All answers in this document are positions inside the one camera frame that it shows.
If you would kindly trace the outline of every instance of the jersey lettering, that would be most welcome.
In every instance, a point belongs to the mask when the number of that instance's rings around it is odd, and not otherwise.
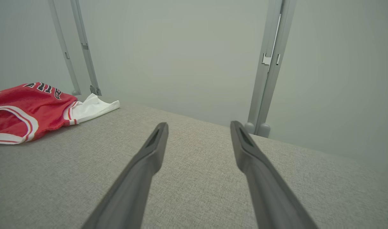
[[[51,89],[53,88],[53,87],[51,87],[50,85],[47,85],[48,86],[48,88],[47,88],[47,90],[45,90],[44,92],[46,92],[46,93],[51,93]]]
[[[48,84],[38,82],[38,83],[25,84],[23,87],[31,87],[31,88],[35,87],[35,88],[37,88],[37,90],[48,93],[48,94],[51,94],[52,90],[54,89],[54,97],[57,98],[57,100],[61,100],[60,96],[61,96],[62,92],[60,90],[56,89],[55,87],[51,87]]]
[[[31,87],[31,88],[33,88],[34,86],[35,86],[35,83],[31,83],[31,84],[24,85],[23,87]]]
[[[60,100],[60,95],[61,95],[61,91],[58,90],[58,89],[55,89],[55,93],[54,93],[54,96]]]
[[[38,90],[43,91],[44,90],[44,83],[41,83],[39,87],[37,87]]]

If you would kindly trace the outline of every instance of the basketball jersey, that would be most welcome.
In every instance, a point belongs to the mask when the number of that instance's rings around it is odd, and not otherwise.
[[[118,101],[104,103],[94,94],[88,99],[84,102],[88,105],[83,104],[75,96],[44,83],[0,91],[0,144],[29,142],[62,126],[78,124],[77,119],[90,120],[119,107]]]

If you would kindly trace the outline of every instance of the white wall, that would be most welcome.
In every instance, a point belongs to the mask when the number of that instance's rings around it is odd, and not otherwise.
[[[80,0],[102,95],[246,123],[268,0]]]
[[[0,90],[41,81],[72,93],[47,0],[0,0]]]
[[[297,0],[269,138],[388,169],[388,0]]]

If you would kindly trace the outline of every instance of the metal bracket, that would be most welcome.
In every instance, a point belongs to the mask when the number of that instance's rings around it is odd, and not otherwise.
[[[279,65],[279,61],[280,61],[280,54],[277,55],[276,65]]]
[[[101,90],[99,89],[99,87],[96,87],[96,95],[102,95]]]
[[[271,57],[266,57],[266,53],[263,54],[263,60],[262,60],[262,64],[264,65],[270,65],[272,62],[272,58]]]
[[[92,85],[89,88],[91,89],[91,93],[96,94],[95,88]]]
[[[83,43],[81,43],[81,45],[82,45],[82,49],[86,49],[86,50],[88,50],[89,49],[89,47],[88,47],[88,44],[86,43],[85,45],[83,44]]]

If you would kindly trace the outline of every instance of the metal frame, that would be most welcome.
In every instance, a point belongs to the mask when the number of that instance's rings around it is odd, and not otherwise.
[[[54,0],[48,0],[48,4],[50,5],[51,16],[53,18],[55,31],[57,32],[58,41],[60,42],[62,54],[63,54],[63,57],[65,59],[65,63],[67,65],[68,71],[69,71],[69,76],[71,77],[71,81],[72,81],[72,84],[74,86],[74,91],[72,92],[72,95],[80,95],[81,90],[79,88],[78,81],[76,80],[75,71],[74,71],[74,68],[72,66],[70,56],[68,54],[68,49],[67,49],[67,46],[65,44],[64,35],[62,33],[60,21],[58,20],[57,9],[55,8]]]
[[[268,116],[269,107],[274,93],[274,87],[276,86],[277,77],[279,76],[281,62],[283,61],[284,57],[284,50],[286,49],[287,39],[289,37],[290,28],[293,21],[294,10],[296,9],[296,2],[297,0],[284,0],[283,3],[279,30],[277,32],[276,44],[272,55],[273,64],[270,66],[268,78],[266,80],[265,88],[263,91],[259,117],[255,126],[255,133],[257,135],[262,134],[263,131],[259,131],[259,128],[266,122]]]
[[[96,79],[95,69],[92,63],[92,56],[89,51],[88,40],[86,38],[85,26],[83,24],[81,7],[79,6],[79,0],[71,0],[72,11],[74,13],[74,19],[76,29],[78,30],[79,40],[81,41],[81,48],[83,56],[85,58],[86,67],[88,69],[89,78],[91,80],[91,93],[96,95],[102,95],[101,90],[98,86],[98,80]]]
[[[284,50],[286,49],[287,39],[293,21],[296,1],[297,0],[283,0],[280,8],[281,17],[275,43],[271,43],[271,39],[265,40],[267,37],[272,37],[270,36],[272,33],[276,33],[276,27],[272,28],[272,26],[268,26],[266,24],[265,33],[267,32],[268,34],[264,34],[264,39],[262,41],[262,49],[260,51],[259,66],[256,72],[255,87],[253,88],[253,96],[250,104],[248,122],[244,125],[245,129],[251,134],[264,136],[267,133],[268,136],[270,131],[270,129],[262,129],[261,131],[259,131],[259,129],[261,126],[268,126],[264,125],[264,123],[266,122],[267,114],[272,101],[274,87],[276,86],[277,77],[280,71],[281,61],[284,57]],[[266,23],[270,22],[270,18],[276,16],[276,8],[273,10],[271,9],[273,5],[274,3],[271,1],[269,3],[268,19]],[[267,51],[268,44],[274,45],[274,50],[271,64],[265,65],[263,63],[263,58]]]
[[[263,63],[263,58],[265,55],[269,57],[272,54],[282,1],[283,0],[269,0],[268,13],[266,16],[265,29],[260,49],[259,63],[256,71],[255,86],[253,88],[252,100],[250,102],[248,122],[245,124],[246,130],[252,134],[255,133],[255,125],[259,116],[263,89],[265,87],[269,71],[269,65]]]

